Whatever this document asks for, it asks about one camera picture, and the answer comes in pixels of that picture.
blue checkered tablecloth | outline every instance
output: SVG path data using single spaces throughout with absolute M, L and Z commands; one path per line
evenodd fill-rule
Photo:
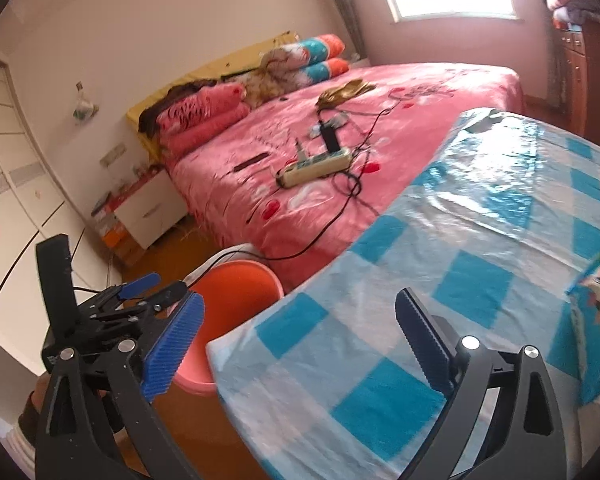
M 600 148 L 505 113 L 464 113 L 431 165 L 331 265 L 207 347 L 218 393 L 273 479 L 395 479 L 444 399 L 395 320 L 414 289 L 492 348 L 540 349 L 570 471 L 580 463 L 565 288 L 600 251 Z M 472 464 L 489 402 L 456 471 Z

white wall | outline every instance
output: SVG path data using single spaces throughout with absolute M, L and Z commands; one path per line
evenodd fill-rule
M 512 0 L 519 21 L 432 18 L 395 23 L 386 0 L 355 0 L 373 64 L 451 61 L 508 66 L 525 94 L 547 93 L 547 9 L 542 0 Z
M 145 157 L 126 110 L 183 73 L 238 48 L 295 30 L 335 32 L 350 44 L 333 0 L 12 0 L 0 50 L 56 177 L 88 216 L 113 179 L 98 161 L 123 141 L 116 175 Z M 75 126 L 75 83 L 99 113 Z

pink bedspread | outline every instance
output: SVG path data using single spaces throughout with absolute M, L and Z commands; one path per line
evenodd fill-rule
M 380 213 L 430 161 L 454 121 L 464 110 L 496 107 L 523 111 L 518 76 L 509 68 L 451 63 L 422 63 L 360 68 L 315 86 L 289 94 L 257 109 L 227 131 L 185 156 L 171 177 L 186 198 L 189 211 L 224 246 L 252 242 L 269 257 L 295 254 L 342 208 L 346 197 L 330 178 L 293 189 L 278 189 L 272 174 L 296 154 L 298 138 L 308 155 L 324 151 L 322 139 L 309 139 L 317 122 L 315 102 L 327 88 L 354 78 L 376 89 L 343 104 L 343 110 L 377 114 L 406 99 L 379 119 L 369 139 L 369 162 L 379 171 L 362 175 L 360 198 Z M 324 118 L 334 112 L 325 112 Z M 351 115 L 365 132 L 374 116 Z M 352 126 L 338 130 L 343 146 L 364 138 Z M 234 166 L 262 152 L 270 155 L 237 173 Z M 360 155 L 352 172 L 365 161 Z M 340 189 L 346 178 L 336 177 Z M 374 213 L 352 200 L 344 214 L 305 254 L 273 262 L 271 267 L 286 290 L 295 288 L 344 251 L 375 219 Z

power strip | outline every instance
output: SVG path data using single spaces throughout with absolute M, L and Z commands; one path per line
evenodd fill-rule
M 276 180 L 281 187 L 288 189 L 331 173 L 344 171 L 351 165 L 352 159 L 348 148 L 334 153 L 320 153 L 285 166 L 276 173 Z

metal screw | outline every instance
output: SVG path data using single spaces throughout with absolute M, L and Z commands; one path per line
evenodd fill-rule
M 74 349 L 73 348 L 65 348 L 60 352 L 60 358 L 62 361 L 68 361 L 74 357 Z
M 480 341 L 478 341 L 477 337 L 466 335 L 462 338 L 462 346 L 469 350 L 475 350 L 480 346 Z
M 531 357 L 532 359 L 535 359 L 536 357 L 538 357 L 540 355 L 540 352 L 538 351 L 538 349 L 535 346 L 525 346 L 525 354 L 527 355 L 527 357 Z
M 123 339 L 118 343 L 118 350 L 122 353 L 129 353 L 136 347 L 136 342 L 133 339 Z

